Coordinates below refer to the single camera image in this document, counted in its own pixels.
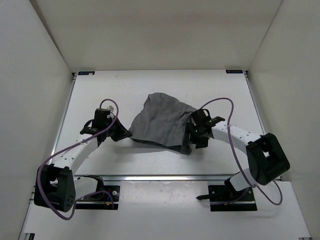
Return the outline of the grey pleated skirt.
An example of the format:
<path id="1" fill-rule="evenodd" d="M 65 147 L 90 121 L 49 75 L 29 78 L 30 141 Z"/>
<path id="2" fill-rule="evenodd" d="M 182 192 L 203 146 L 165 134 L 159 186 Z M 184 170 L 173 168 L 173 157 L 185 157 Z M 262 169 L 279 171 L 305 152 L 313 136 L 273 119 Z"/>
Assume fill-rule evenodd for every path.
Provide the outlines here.
<path id="1" fill-rule="evenodd" d="M 149 94 L 131 123 L 131 140 L 190 155 L 186 124 L 196 108 L 162 92 Z"/>

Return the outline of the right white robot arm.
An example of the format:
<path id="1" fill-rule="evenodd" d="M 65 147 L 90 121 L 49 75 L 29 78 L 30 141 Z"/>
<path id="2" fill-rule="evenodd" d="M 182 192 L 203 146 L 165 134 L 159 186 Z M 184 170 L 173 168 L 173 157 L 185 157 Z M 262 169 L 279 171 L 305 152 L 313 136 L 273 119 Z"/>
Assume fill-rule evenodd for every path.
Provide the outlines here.
<path id="1" fill-rule="evenodd" d="M 248 168 L 241 170 L 226 181 L 224 195 L 229 200 L 236 200 L 242 190 L 257 185 L 266 186 L 283 173 L 291 165 L 277 137 L 272 133 L 259 135 L 228 125 L 222 117 L 203 120 L 191 118 L 185 128 L 189 142 L 197 149 L 208 147 L 209 139 L 225 142 L 247 156 Z"/>

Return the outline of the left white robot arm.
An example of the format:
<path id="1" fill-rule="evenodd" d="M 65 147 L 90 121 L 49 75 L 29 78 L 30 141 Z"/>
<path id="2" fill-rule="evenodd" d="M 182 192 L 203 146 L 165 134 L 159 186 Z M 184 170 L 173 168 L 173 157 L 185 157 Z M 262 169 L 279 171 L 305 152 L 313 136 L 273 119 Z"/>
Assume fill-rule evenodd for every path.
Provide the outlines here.
<path id="1" fill-rule="evenodd" d="M 51 163 L 46 162 L 38 168 L 34 204 L 58 215 L 74 210 L 77 202 L 82 200 L 112 204 L 112 193 L 105 189 L 100 176 L 86 174 L 76 177 L 75 174 L 107 138 L 118 142 L 131 136 L 132 133 L 117 118 L 87 121 L 73 146 L 55 153 L 50 158 Z"/>

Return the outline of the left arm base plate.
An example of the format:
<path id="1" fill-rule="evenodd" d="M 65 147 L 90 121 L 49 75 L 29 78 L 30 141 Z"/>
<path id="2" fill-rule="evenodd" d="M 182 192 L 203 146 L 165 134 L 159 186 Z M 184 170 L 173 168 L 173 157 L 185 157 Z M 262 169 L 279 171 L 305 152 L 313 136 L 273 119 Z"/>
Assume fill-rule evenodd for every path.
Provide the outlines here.
<path id="1" fill-rule="evenodd" d="M 102 177 L 85 175 L 75 180 L 77 210 L 111 210 L 119 208 L 121 186 Z"/>

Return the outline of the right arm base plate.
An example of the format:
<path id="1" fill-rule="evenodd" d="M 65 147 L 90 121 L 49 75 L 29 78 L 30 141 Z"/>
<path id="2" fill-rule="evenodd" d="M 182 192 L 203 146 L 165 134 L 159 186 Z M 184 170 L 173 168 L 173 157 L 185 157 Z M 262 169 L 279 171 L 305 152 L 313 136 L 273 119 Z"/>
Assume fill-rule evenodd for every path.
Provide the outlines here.
<path id="1" fill-rule="evenodd" d="M 209 200 L 211 212 L 254 212 L 257 211 L 252 187 L 236 191 L 227 179 L 224 184 L 208 185 L 208 194 L 198 195 L 198 201 Z"/>

